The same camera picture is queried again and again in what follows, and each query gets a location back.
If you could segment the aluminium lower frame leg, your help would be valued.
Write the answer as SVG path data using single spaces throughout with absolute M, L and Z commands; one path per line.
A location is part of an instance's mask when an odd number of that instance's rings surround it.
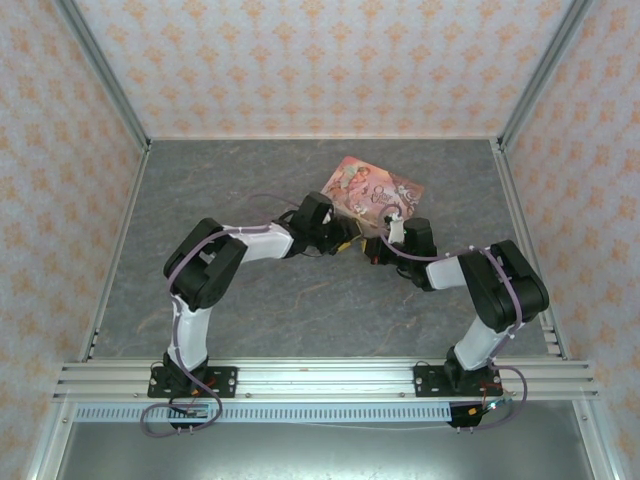
M 573 410 L 578 423 L 589 467 L 594 480 L 618 480 L 597 415 L 597 403 L 589 400 L 573 400 Z
M 45 417 L 26 480 L 56 480 L 77 411 L 77 403 L 53 403 Z

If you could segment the aluminium side rail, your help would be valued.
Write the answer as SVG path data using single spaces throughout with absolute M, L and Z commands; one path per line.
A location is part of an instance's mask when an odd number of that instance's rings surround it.
M 152 141 L 149 141 L 144 146 L 135 171 L 134 178 L 129 189 L 125 208 L 118 223 L 116 241 L 110 257 L 108 268 L 106 270 L 103 288 L 101 290 L 94 314 L 88 323 L 87 330 L 82 342 L 82 347 L 77 356 L 77 361 L 80 363 L 86 363 L 93 357 L 96 337 L 100 333 L 100 328 L 103 322 L 106 307 L 109 302 L 109 296 L 117 273 L 117 268 L 126 240 L 129 224 L 135 209 L 137 196 L 143 181 L 145 169 L 151 152 L 151 147 Z
M 540 278 L 543 278 L 508 157 L 502 150 L 498 138 L 490 138 L 489 142 L 514 226 L 517 243 L 534 271 Z M 558 326 L 552 306 L 549 306 L 545 312 L 539 314 L 538 318 L 547 344 L 548 354 L 559 357 L 564 361 L 568 360 L 569 357 L 564 345 L 562 328 Z

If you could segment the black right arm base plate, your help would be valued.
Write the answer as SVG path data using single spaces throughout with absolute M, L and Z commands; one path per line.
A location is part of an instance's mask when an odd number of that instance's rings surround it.
M 418 363 L 413 367 L 413 385 L 417 397 L 496 397 L 504 393 L 499 372 L 488 367 L 466 371 Z

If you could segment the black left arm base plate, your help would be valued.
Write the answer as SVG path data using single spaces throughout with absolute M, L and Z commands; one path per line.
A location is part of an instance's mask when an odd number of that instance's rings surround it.
M 221 399 L 236 395 L 238 369 L 231 366 L 199 368 L 194 376 Z M 162 365 L 151 368 L 147 396 L 153 399 L 211 398 L 209 391 L 188 378 L 183 371 L 172 371 Z

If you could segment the aluminium frame corner post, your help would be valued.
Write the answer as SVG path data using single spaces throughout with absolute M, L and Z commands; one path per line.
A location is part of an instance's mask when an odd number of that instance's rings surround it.
M 76 0 L 53 0 L 53 3 L 78 41 L 81 50 L 124 122 L 130 136 L 142 151 L 147 151 L 151 139 L 146 134 L 141 121 Z
M 496 138 L 500 152 L 506 152 L 514 143 L 536 101 L 542 94 L 552 73 L 559 64 L 594 0 L 571 0 L 567 12 L 527 82 L 522 95 L 509 116 L 502 133 Z

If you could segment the aluminium front rail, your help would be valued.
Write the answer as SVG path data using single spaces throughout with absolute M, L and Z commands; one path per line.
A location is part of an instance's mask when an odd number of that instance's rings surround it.
M 216 365 L 238 368 L 237 401 L 249 402 L 414 402 L 413 357 L 380 358 L 238 358 Z M 148 399 L 149 359 L 93 359 L 67 363 L 53 390 L 56 401 L 109 402 Z M 502 383 L 517 398 L 525 377 L 528 398 L 580 400 L 599 398 L 604 388 L 587 361 L 557 356 L 504 357 L 495 361 Z

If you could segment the pink illustrated card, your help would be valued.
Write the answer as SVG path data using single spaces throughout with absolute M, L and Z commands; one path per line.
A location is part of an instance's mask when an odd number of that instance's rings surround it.
M 410 218 L 425 187 L 406 177 L 352 156 L 345 157 L 321 193 L 332 200 L 343 215 L 354 218 L 366 237 L 376 236 L 379 214 L 398 204 L 403 218 Z

